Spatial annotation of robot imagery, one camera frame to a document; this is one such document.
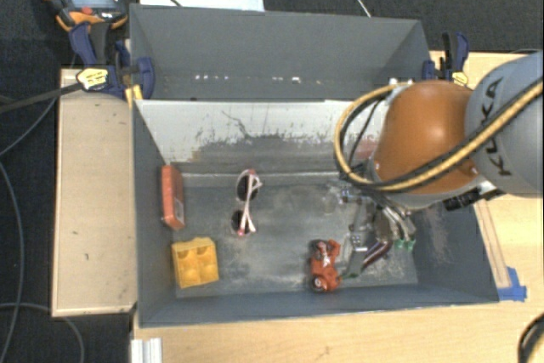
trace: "red toy car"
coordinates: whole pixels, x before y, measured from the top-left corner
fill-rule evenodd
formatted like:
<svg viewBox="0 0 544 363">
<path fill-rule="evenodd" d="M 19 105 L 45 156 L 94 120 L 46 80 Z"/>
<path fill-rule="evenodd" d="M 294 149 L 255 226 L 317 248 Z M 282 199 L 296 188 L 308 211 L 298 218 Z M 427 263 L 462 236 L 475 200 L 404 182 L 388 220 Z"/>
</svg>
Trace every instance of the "red toy car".
<svg viewBox="0 0 544 363">
<path fill-rule="evenodd" d="M 312 244 L 310 285 L 315 292 L 331 292 L 340 285 L 341 278 L 334 267 L 338 254 L 340 254 L 340 244 L 333 239 L 316 241 Z"/>
</svg>

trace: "black carpet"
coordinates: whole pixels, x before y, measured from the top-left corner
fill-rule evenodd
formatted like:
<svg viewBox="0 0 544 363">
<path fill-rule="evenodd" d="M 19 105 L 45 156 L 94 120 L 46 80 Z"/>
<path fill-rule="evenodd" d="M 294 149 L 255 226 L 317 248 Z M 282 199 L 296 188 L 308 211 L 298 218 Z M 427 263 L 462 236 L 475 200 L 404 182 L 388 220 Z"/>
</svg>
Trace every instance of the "black carpet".
<svg viewBox="0 0 544 363">
<path fill-rule="evenodd" d="M 125 0 L 127 3 L 136 0 Z M 462 31 L 472 50 L 509 52 L 542 48 L 542 0 L 363 0 L 375 16 L 422 21 L 430 48 L 441 32 Z M 363 14 L 355 0 L 265 0 L 266 9 Z M 71 62 L 67 36 L 42 0 L 0 0 L 0 95 L 30 97 L 58 86 Z M 0 115 L 0 152 L 23 133 L 47 104 Z M 26 273 L 23 301 L 49 305 L 54 216 L 55 114 L 15 149 L 0 157 L 23 218 Z M 19 246 L 14 209 L 0 179 L 0 303 L 15 300 Z M 0 312 L 0 350 L 10 310 Z M 127 315 L 76 319 L 87 362 L 128 360 Z M 22 309 L 8 362 L 77 361 L 77 342 L 66 325 Z"/>
</svg>

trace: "yellow cable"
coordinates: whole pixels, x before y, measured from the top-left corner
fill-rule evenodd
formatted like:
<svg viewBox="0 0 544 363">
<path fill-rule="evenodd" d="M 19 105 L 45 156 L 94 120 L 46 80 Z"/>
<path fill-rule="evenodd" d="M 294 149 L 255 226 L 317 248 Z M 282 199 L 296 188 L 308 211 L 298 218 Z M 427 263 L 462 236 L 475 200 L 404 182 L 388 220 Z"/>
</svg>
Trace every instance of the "yellow cable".
<svg viewBox="0 0 544 363">
<path fill-rule="evenodd" d="M 342 147 L 340 144 L 340 132 L 342 130 L 343 124 L 348 116 L 352 113 L 353 109 L 359 105 L 364 104 L 369 99 L 372 99 L 376 95 L 386 93 L 388 87 L 379 88 L 376 91 L 366 94 L 362 97 L 359 97 L 353 104 L 351 104 L 346 111 L 341 115 L 340 120 L 335 129 L 334 136 L 334 153 L 335 157 L 338 160 L 338 163 L 341 169 L 347 174 L 347 176 L 358 184 L 363 184 L 367 186 L 374 185 L 368 179 L 365 179 L 358 174 L 352 173 L 351 168 L 346 162 L 343 153 Z M 375 186 L 375 189 L 382 191 L 391 191 L 391 190 L 402 190 L 406 188 L 411 188 L 415 185 L 418 185 L 422 182 L 429 180 L 430 178 L 436 177 L 442 171 L 445 171 L 457 163 L 465 159 L 470 153 L 480 147 L 482 144 L 487 142 L 493 135 L 495 135 L 502 127 L 504 127 L 510 120 L 512 120 L 532 99 L 535 99 L 542 94 L 542 82 L 536 84 L 529 91 L 527 91 L 522 97 L 520 97 L 515 103 L 513 103 L 501 116 L 499 116 L 493 123 L 491 123 L 485 130 L 483 130 L 476 138 L 470 141 L 467 145 L 461 148 L 459 151 L 445 159 L 440 164 L 435 167 L 430 168 L 425 173 L 422 173 L 418 176 L 415 176 L 411 179 L 408 179 L 404 182 L 399 182 L 397 184 L 391 184 L 389 186 Z"/>
</svg>

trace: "sunglasses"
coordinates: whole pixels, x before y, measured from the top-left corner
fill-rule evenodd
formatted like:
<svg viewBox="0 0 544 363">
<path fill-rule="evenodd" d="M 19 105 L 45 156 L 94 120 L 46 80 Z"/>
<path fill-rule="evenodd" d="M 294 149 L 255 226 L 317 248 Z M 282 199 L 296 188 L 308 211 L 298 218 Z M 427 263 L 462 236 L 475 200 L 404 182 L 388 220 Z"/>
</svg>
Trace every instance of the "sunglasses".
<svg viewBox="0 0 544 363">
<path fill-rule="evenodd" d="M 242 171 L 236 180 L 236 200 L 241 205 L 232 214 L 230 223 L 233 230 L 239 235 L 244 236 L 248 233 L 255 233 L 257 228 L 252 221 L 252 215 L 249 211 L 249 204 L 258 193 L 258 189 L 263 186 L 254 169 Z"/>
</svg>

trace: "wooden table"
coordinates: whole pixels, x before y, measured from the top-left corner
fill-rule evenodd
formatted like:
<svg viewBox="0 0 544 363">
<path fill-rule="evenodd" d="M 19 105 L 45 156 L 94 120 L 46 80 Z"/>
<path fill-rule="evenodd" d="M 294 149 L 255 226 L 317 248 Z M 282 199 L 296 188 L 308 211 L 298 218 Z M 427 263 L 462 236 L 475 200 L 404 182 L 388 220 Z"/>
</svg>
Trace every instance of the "wooden table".
<svg viewBox="0 0 544 363">
<path fill-rule="evenodd" d="M 432 53 L 435 60 L 439 55 Z M 517 57 L 471 54 L 465 67 L 469 85 Z M 69 71 L 64 78 L 71 81 Z M 107 96 L 81 93 L 61 100 L 55 315 L 128 311 L 136 301 L 127 120 L 126 105 Z M 109 163 L 97 167 L 95 156 L 104 153 Z M 77 182 L 81 173 L 91 174 L 85 185 Z M 96 196 L 101 202 L 93 202 Z M 489 209 L 506 264 L 528 287 L 524 303 L 144 330 L 136 324 L 133 335 L 161 337 L 164 363 L 514 362 L 519 334 L 544 311 L 542 199 L 504 196 Z M 541 346 L 532 360 L 543 358 Z"/>
</svg>

